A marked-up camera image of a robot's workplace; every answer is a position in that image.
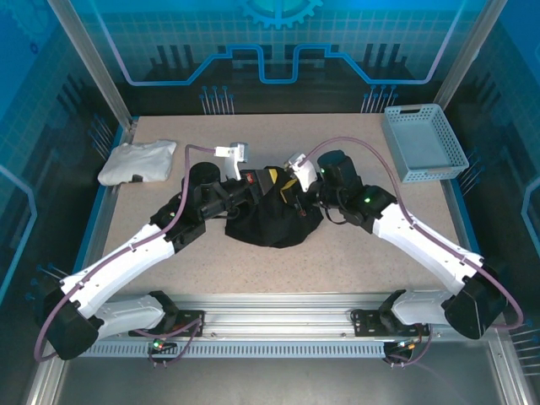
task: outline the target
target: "speckled table surface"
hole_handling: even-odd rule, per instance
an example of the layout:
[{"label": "speckled table surface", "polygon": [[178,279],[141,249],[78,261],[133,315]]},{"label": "speckled table surface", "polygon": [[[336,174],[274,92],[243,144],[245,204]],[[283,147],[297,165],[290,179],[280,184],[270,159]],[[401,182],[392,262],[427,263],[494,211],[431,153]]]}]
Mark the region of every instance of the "speckled table surface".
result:
[{"label": "speckled table surface", "polygon": [[[248,142],[250,161],[245,167],[262,168],[281,165],[294,152],[307,153],[328,138],[350,136],[371,143],[393,167],[381,120],[380,114],[141,117],[133,142],[177,141],[173,170],[165,182],[121,186],[105,253],[133,236],[181,189],[186,143],[211,148]],[[352,143],[333,146],[352,158],[364,183],[392,191],[386,172],[370,152]],[[192,164],[202,160],[223,164],[209,154],[192,152]],[[409,211],[457,241],[438,181],[401,185],[401,189]],[[149,269],[121,292],[374,293],[441,287],[435,276],[405,253],[352,225],[336,226],[325,220],[303,244],[281,250],[230,239],[224,235],[224,225],[223,219],[208,221],[205,235]]]}]

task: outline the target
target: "glass panel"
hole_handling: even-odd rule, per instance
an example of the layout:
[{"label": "glass panel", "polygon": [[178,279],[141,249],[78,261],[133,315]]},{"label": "glass panel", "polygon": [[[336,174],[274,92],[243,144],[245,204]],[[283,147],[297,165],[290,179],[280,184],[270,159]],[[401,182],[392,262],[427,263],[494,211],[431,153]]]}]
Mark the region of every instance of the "glass panel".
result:
[{"label": "glass panel", "polygon": [[134,115],[429,103],[485,0],[73,2]]},{"label": "glass panel", "polygon": [[501,278],[533,323],[515,342],[540,392],[538,15],[539,2],[508,1],[446,114],[471,164],[458,180],[480,251],[503,260]]},{"label": "glass panel", "polygon": [[8,2],[0,27],[0,392],[20,403],[36,279],[73,270],[117,122],[45,1]]}]

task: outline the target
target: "white cloth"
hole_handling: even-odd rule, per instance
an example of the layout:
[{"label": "white cloth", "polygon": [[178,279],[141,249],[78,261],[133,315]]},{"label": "white cloth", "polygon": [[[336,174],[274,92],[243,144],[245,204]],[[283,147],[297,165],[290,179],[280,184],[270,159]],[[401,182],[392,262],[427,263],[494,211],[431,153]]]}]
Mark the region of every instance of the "white cloth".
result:
[{"label": "white cloth", "polygon": [[169,178],[176,142],[124,143],[112,149],[98,174],[103,186],[136,181],[165,181]]}]

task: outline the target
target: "gear logo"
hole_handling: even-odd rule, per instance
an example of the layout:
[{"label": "gear logo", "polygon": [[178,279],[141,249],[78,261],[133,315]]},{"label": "gear logo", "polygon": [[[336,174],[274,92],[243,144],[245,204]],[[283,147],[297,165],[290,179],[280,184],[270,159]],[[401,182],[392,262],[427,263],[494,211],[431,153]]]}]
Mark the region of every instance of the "gear logo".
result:
[{"label": "gear logo", "polygon": [[4,9],[32,41],[45,34],[51,23],[51,10],[46,0],[0,0],[0,11]]},{"label": "gear logo", "polygon": [[239,0],[244,17],[251,17],[254,24],[262,23],[280,30],[286,25],[303,24],[304,17],[313,16],[315,7],[322,6],[322,0]]}]

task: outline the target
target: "gray plastic basket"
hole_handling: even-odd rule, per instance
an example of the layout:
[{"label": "gray plastic basket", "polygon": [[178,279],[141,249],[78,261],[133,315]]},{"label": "gray plastic basket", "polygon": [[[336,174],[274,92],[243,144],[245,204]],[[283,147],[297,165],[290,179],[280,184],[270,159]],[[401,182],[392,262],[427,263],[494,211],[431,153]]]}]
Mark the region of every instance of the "gray plastic basket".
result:
[{"label": "gray plastic basket", "polygon": [[469,167],[437,104],[387,107],[382,130],[403,183],[453,179]]}]

